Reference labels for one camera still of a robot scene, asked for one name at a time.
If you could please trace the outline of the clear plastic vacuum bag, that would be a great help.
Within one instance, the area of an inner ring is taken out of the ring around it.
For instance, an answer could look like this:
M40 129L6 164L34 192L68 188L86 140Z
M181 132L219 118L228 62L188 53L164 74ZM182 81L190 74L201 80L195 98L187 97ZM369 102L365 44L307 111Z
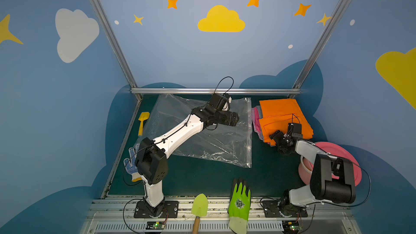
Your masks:
M137 151L144 138L152 140L186 121L191 109L204 104L203 100L186 99L171 94L159 95L144 126L144 133L137 139L133 148ZM251 168L251 99L233 99L230 110L239 116L236 126L209 126L180 145L173 154Z

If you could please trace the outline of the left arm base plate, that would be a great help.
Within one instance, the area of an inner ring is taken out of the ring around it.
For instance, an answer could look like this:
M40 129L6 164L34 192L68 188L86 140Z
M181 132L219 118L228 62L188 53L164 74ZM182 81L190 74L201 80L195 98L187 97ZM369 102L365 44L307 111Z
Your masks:
M147 201L141 200L137 202L134 218L177 218L179 210L179 201L163 200L155 208L151 207Z

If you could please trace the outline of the yellow toy shovel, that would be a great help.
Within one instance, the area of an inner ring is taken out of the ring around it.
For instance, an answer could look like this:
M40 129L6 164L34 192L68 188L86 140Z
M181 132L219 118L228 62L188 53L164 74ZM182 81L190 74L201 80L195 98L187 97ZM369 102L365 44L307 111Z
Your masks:
M138 120L140 121L140 125L139 125L139 131L138 131L138 136L142 136L143 135L143 130L144 130L144 122L149 119L150 117L150 112L142 112L138 118Z

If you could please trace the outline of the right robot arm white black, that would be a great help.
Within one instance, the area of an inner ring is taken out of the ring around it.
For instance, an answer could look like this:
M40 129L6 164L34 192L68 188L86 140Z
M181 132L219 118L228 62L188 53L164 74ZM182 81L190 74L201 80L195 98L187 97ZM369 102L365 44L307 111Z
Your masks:
M354 163L303 139L301 130L301 124L292 122L286 133L277 130L269 135L280 153L296 152L313 164L309 184L286 190L279 203L280 209L300 209L317 203L352 204L356 198Z

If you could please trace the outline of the controller board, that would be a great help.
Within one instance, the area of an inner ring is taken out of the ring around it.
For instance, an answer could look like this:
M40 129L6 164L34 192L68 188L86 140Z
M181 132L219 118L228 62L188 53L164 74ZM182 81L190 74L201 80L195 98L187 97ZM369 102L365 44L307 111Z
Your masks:
M284 234L298 234L302 230L299 222L296 221L283 221L282 227Z
M162 231L165 229L165 226L166 224L163 222L147 222L145 230L146 231L150 231L150 230Z

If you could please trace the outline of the blue dotted white glove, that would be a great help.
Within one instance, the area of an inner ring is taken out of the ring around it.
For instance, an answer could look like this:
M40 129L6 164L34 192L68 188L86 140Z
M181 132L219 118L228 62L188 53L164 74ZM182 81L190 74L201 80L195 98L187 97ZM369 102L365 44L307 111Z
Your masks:
M136 149L130 147L129 150L129 157L123 160L126 172L132 177L132 182L136 183L142 180L141 174L138 172L138 168L135 165L136 162Z

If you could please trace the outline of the aluminium frame rail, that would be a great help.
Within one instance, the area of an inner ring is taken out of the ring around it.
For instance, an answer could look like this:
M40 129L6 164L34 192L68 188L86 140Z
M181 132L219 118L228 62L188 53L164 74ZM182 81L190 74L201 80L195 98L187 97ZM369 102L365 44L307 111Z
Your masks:
M133 94L213 94L213 93L228 93L232 95L299 95L300 89L213 89L213 88L131 88Z

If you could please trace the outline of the green black work glove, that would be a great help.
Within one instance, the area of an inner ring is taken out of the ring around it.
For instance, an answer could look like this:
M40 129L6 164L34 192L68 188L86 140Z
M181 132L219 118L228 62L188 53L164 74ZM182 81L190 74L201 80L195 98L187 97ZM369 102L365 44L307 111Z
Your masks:
M235 234L246 234L251 206L251 188L242 178L234 179L229 208L229 228Z

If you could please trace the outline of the left controller board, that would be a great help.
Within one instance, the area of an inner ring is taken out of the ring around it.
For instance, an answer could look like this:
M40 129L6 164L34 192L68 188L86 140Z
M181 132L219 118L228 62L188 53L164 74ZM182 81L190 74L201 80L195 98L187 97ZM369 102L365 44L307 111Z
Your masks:
M165 229L165 226L166 224L163 222L147 222L145 230L146 231L150 231L150 230L162 231Z

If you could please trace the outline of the green garden trowel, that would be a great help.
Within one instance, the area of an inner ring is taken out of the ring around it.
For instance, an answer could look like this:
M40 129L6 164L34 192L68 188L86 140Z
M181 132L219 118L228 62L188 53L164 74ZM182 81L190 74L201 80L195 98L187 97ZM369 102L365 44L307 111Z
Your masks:
M199 231L199 224L200 224L200 218L205 217L207 215L208 210L208 199L205 194L201 193L199 194L192 205L191 213L195 215L195 221L193 224L193 234L198 234Z

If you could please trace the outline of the right controller board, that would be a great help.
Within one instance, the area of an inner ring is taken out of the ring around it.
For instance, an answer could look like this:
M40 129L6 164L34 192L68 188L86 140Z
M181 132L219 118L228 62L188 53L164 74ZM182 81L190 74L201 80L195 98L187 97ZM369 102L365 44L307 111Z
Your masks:
M284 234L298 234L302 230L299 222L296 221L283 221L282 227Z

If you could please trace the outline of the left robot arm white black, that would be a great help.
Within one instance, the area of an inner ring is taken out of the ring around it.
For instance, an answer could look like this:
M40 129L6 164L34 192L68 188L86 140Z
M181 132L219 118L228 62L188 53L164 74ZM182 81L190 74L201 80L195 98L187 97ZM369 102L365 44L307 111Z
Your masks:
M135 166L144 181L144 203L151 217L160 216L165 197L162 180L169 168L167 160L173 152L189 138L211 125L236 126L236 112L216 109L209 105L196 107L179 125L153 140L144 138L135 154Z

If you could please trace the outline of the pink trousers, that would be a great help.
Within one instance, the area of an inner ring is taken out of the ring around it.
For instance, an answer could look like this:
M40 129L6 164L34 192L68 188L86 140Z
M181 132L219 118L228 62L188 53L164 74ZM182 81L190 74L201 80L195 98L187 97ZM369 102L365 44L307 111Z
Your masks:
M262 133L261 125L260 125L260 119L263 118L261 106L258 105L251 109L251 118L252 118L252 124L253 124L253 130L257 133L260 140L264 140L264 136Z

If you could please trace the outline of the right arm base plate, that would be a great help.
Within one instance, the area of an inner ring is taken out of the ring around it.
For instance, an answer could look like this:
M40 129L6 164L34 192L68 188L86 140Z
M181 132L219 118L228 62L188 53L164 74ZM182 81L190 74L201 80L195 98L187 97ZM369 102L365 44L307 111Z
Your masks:
M266 218L307 218L308 213L305 208L292 204L281 205L280 200L262 200L260 205Z

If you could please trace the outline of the pink bucket with lid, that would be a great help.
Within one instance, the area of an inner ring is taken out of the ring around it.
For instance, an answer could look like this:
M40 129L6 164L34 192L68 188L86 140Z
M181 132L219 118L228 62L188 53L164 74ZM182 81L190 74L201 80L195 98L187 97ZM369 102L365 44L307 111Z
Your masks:
M342 157L342 158L347 158L351 160L352 162L358 164L357 160L353 157L352 154L350 154L346 149L344 149L343 147L337 144L322 141L322 142L315 143L315 145L329 154ZM362 171L356 165L354 165L353 168L354 168L355 186L358 186L362 180ZM298 173L299 173L301 180L306 185L309 185L310 183L312 170L313 170L313 164L309 160L307 160L304 156L301 156L301 160L298 166Z

